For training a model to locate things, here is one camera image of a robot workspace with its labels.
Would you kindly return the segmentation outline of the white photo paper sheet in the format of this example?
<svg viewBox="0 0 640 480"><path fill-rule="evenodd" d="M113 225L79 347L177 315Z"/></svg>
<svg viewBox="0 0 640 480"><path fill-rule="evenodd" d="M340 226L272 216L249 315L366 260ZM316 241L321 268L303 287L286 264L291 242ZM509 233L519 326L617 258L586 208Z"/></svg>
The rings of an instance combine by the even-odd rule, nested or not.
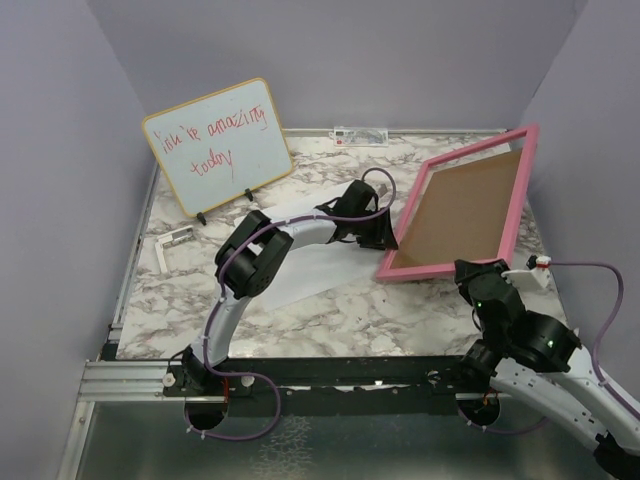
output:
<svg viewBox="0 0 640 480"><path fill-rule="evenodd" d="M263 212L273 220L299 216L340 196L348 184L320 189L304 197L298 195ZM290 251L271 285L251 303L269 312L360 278L371 278L383 255L383 251L340 242Z"/></svg>

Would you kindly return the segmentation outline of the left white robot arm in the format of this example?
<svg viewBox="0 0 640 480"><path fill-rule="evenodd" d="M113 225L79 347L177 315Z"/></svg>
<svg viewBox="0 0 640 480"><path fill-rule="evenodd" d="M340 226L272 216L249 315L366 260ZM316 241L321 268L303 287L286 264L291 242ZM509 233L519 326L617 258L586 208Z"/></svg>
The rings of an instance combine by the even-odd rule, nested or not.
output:
<svg viewBox="0 0 640 480"><path fill-rule="evenodd" d="M364 249L397 249L390 214L393 203L380 206L376 190L360 178L341 196L297 216L274 219L260 210L247 214L215 256L215 301L199 335L182 353L189 386L202 395L218 388L217 366L228 358L244 311L271 285L290 252L343 243L349 237Z"/></svg>

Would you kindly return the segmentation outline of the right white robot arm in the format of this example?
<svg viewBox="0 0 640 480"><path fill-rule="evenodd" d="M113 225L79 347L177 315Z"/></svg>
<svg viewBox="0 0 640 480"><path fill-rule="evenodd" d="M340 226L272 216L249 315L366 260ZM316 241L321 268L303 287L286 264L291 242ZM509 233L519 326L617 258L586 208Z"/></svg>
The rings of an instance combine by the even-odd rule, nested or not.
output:
<svg viewBox="0 0 640 480"><path fill-rule="evenodd" d="M506 393L569 431L616 479L639 476L639 402L560 320L528 309L520 293L545 287L555 261L531 256L515 270L502 259L458 259L454 281L477 317L481 337L464 355L461 383Z"/></svg>

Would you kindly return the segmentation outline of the brown cardboard backing board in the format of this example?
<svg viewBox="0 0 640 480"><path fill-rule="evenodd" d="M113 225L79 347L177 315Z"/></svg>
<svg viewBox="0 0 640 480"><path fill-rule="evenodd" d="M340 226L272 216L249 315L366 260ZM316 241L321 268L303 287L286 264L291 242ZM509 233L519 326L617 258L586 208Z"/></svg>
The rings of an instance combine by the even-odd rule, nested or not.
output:
<svg viewBox="0 0 640 480"><path fill-rule="evenodd" d="M434 169L393 255L393 270L452 270L454 262L510 258L521 203L520 149Z"/></svg>

